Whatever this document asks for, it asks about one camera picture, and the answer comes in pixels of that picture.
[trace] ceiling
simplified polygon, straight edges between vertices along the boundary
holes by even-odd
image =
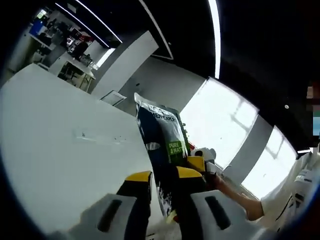
[[[122,41],[149,30],[159,45],[157,58],[205,78],[215,76],[215,34],[208,0],[80,1]],[[221,34],[219,81],[256,105],[296,150],[311,147],[316,138],[306,95],[309,82],[319,80],[315,19],[319,10],[308,0],[216,1]],[[120,44],[76,0],[56,2],[64,8],[67,3],[76,7],[74,15],[110,47]]]

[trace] white wall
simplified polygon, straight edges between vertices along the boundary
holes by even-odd
[[[181,112],[205,79],[174,64],[149,57],[119,91],[128,97],[117,108],[135,116],[134,92]]]
[[[149,31],[120,44],[94,72],[96,80],[91,83],[91,94],[101,99],[111,91],[118,92],[157,49],[158,44]]]
[[[7,68],[13,72],[17,72],[21,69],[29,49],[32,44],[32,37],[28,34],[30,27],[27,27],[21,34],[20,38],[14,46],[14,50],[7,61]]]
[[[94,40],[85,50],[84,54],[90,54],[91,59],[97,63],[107,50],[107,48],[102,47],[96,40]]]

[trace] white desk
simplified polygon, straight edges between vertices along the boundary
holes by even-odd
[[[133,116],[35,64],[6,82],[0,103],[4,169],[45,234],[69,229],[128,175],[152,169]],[[150,225],[162,219],[154,182]]]
[[[51,51],[52,51],[53,49],[55,49],[56,45],[54,45],[53,43],[51,43],[50,46],[48,46],[48,45],[45,44],[43,41],[40,41],[36,36],[34,36],[34,35],[30,34],[30,33],[28,33],[28,34],[29,34],[29,36],[30,36],[31,38],[33,38],[34,40],[36,40],[36,41],[39,42],[40,44],[44,45],[46,48],[50,49]]]
[[[74,60],[72,56],[70,56],[67,52],[61,55],[50,67],[49,72],[53,73],[54,75],[58,75],[63,67],[63,65],[69,62],[73,66],[80,69],[82,72],[84,72],[86,75],[88,75],[92,79],[96,79],[95,75],[92,73],[91,69],[87,66],[85,66],[83,63],[79,62],[78,60]]]

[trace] bright window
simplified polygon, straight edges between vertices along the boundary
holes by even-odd
[[[209,78],[181,111],[188,140],[214,149],[223,169],[235,157],[256,118],[257,108],[222,83]]]
[[[314,136],[320,135],[320,116],[313,117],[313,135]]]
[[[275,127],[265,149],[242,185],[261,199],[285,179],[295,160],[295,150]]]
[[[100,60],[96,63],[97,67],[100,68],[102,64],[107,60],[107,58],[115,51],[115,48],[110,48],[105,54],[100,58]]]
[[[41,19],[44,15],[46,15],[47,14],[47,12],[45,11],[45,10],[43,10],[43,9],[41,9],[40,10],[40,12],[37,14],[37,18],[38,19]]]

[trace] bag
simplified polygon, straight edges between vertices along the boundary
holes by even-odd
[[[171,183],[175,167],[186,167],[190,147],[179,112],[134,93],[136,120],[154,172],[160,208],[164,216],[172,210]]]

